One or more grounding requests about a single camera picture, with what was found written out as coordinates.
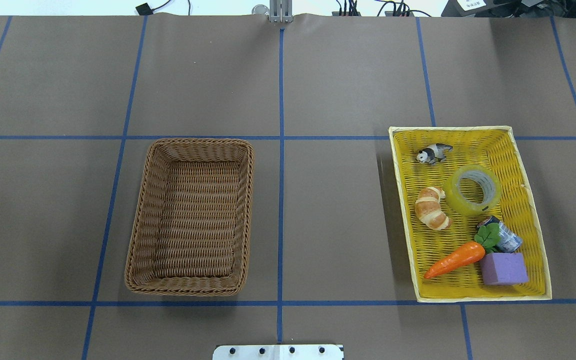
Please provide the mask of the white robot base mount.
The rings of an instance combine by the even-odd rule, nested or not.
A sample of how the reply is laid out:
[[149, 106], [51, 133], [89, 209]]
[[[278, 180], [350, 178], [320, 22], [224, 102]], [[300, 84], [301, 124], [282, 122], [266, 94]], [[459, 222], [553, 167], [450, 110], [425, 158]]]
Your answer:
[[220, 345], [213, 360], [344, 360], [342, 344]]

